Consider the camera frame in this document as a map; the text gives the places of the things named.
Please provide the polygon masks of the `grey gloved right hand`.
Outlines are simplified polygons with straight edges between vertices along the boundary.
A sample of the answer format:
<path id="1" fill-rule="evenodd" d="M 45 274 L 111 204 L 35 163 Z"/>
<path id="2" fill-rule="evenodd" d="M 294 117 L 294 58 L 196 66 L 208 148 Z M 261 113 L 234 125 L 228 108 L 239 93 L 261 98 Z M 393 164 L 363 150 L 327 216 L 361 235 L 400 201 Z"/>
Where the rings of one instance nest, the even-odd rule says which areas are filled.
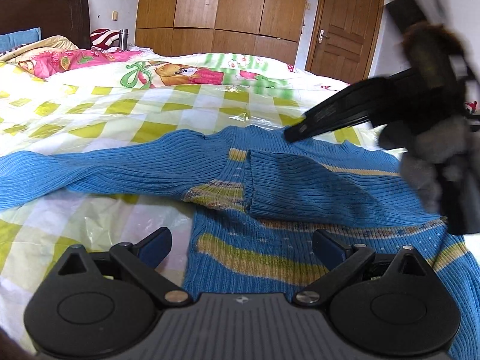
<path id="1" fill-rule="evenodd" d="M 467 213 L 479 215 L 479 133 L 461 116 L 453 116 L 417 136 L 401 124 L 388 124 L 378 144 L 385 150 L 405 148 L 400 174 L 416 191 L 425 210 L 440 212 L 443 188 L 435 167 L 448 161 L 445 173 L 451 181 L 465 181 L 466 196 L 460 204 Z"/>

